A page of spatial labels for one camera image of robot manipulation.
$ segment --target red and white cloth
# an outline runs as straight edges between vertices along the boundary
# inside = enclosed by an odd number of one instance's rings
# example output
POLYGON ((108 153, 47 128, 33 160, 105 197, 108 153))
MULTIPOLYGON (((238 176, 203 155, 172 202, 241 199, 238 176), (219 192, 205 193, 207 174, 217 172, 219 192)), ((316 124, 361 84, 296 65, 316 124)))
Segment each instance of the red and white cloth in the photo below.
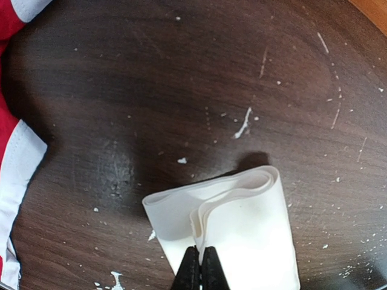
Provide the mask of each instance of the red and white cloth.
MULTIPOLYGON (((51 0, 0 0, 0 59, 9 39, 51 0)), ((10 233, 28 183, 46 144, 9 112, 1 93, 0 66, 0 285, 18 289, 20 264, 10 233)))

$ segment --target scratched tabletop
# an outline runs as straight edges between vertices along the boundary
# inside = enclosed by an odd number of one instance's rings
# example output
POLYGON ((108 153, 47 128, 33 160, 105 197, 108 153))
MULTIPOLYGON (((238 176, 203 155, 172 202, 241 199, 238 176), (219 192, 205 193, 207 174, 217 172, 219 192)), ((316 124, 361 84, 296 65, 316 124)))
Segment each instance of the scratched tabletop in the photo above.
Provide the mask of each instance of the scratched tabletop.
POLYGON ((21 289, 168 289, 141 200, 264 164, 302 289, 384 285, 386 48, 345 0, 54 1, 2 60, 49 144, 13 230, 21 289))

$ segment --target folded white cloth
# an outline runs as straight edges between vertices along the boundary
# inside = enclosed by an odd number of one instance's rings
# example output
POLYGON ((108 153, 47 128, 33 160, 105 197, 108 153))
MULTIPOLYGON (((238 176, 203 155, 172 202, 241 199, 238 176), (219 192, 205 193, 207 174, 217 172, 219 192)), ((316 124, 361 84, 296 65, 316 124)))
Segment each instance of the folded white cloth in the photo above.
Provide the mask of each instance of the folded white cloth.
POLYGON ((176 274, 187 247, 215 247, 232 290, 299 290, 281 178, 262 166, 144 198, 176 274))

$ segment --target wooden table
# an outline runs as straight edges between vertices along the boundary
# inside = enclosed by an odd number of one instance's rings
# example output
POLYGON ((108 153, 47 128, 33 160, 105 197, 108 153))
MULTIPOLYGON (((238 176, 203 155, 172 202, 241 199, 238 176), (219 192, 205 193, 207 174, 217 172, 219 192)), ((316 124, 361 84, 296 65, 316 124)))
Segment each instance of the wooden table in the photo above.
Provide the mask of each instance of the wooden table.
POLYGON ((50 145, 13 231, 21 289, 168 289, 142 198, 267 163, 302 289, 387 283, 386 48, 344 0, 55 1, 3 59, 50 145))

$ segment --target dark brown wooden surface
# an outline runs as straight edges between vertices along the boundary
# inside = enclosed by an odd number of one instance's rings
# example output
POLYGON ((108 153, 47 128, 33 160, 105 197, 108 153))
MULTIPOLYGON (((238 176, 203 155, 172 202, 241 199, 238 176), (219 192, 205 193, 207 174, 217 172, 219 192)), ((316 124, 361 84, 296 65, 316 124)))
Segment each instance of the dark brown wooden surface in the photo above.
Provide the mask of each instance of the dark brown wooden surface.
POLYGON ((50 145, 13 231, 21 289, 113 286, 113 270, 168 289, 141 199, 267 159, 302 289, 387 283, 386 48, 344 0, 52 3, 4 57, 12 111, 50 145))

